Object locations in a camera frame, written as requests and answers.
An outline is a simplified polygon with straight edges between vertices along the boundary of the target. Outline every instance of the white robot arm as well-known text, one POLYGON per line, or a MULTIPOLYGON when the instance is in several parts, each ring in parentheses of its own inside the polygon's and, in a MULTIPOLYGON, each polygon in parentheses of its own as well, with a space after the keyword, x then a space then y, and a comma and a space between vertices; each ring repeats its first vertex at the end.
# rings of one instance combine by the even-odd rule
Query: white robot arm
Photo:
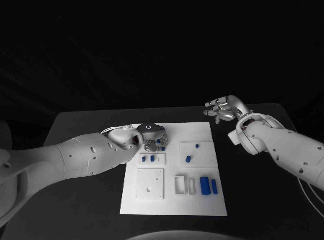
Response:
POLYGON ((215 116, 215 124, 238 119, 228 133, 232 144, 241 144, 251 155, 267 152, 276 165, 324 191, 324 144, 286 130, 269 115, 253 113, 232 95, 205 106, 214 106, 203 114, 215 116))
POLYGON ((163 127, 148 123, 135 129, 108 128, 101 134, 80 135, 37 149, 0 149, 0 227, 46 186, 96 175, 127 163, 143 145, 147 152, 159 152, 166 144, 163 127))

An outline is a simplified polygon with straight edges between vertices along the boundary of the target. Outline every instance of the black backdrop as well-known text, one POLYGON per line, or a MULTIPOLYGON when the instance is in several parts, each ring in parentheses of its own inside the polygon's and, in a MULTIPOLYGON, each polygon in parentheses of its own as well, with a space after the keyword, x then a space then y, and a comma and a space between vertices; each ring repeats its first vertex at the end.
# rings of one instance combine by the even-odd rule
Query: black backdrop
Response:
POLYGON ((324 142, 324 6, 144 7, 0 2, 12 148, 41 146, 59 112, 201 106, 227 95, 280 104, 324 142))

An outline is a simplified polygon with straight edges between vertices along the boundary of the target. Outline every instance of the blue block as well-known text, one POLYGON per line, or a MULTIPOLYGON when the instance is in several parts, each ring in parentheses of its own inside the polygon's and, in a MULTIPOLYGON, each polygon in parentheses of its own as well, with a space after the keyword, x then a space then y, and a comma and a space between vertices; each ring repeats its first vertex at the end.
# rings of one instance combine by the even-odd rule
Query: blue block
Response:
POLYGON ((201 187, 201 194, 202 195, 209 195, 211 190, 209 190, 209 183, 208 183, 208 178, 203 176, 199 178, 199 187, 201 187))
POLYGON ((214 194, 216 194, 216 186, 215 186, 215 180, 211 180, 211 184, 212 184, 212 192, 214 194))

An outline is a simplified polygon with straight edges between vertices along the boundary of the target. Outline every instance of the table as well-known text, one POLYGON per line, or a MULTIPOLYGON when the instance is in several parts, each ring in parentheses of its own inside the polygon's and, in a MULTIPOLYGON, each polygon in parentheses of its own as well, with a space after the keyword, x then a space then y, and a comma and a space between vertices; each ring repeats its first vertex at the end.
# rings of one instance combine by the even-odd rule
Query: table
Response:
MULTIPOLYGON (((295 130, 277 104, 248 108, 271 115, 295 130)), ((302 194, 296 178, 280 169, 267 153, 251 156, 234 146, 227 133, 235 121, 214 124, 205 107, 63 112, 57 115, 43 146, 75 136, 127 124, 209 122, 227 217, 118 215, 125 165, 99 175, 64 180, 30 198, 11 218, 2 240, 124 240, 156 231, 192 230, 244 239, 324 239, 324 220, 302 194)))

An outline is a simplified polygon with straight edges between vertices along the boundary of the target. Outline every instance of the small blue object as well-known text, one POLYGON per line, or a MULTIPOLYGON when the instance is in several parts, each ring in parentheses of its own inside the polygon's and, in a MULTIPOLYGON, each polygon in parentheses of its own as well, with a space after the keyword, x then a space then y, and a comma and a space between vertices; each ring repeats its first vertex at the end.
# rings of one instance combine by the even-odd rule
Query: small blue object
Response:
POLYGON ((211 180, 211 184, 212 184, 212 192, 214 194, 216 194, 216 186, 215 186, 215 180, 211 180))
POLYGON ((208 183, 206 176, 199 178, 199 187, 201 187, 201 194, 205 195, 205 196, 209 195, 211 190, 209 190, 209 183, 208 183))

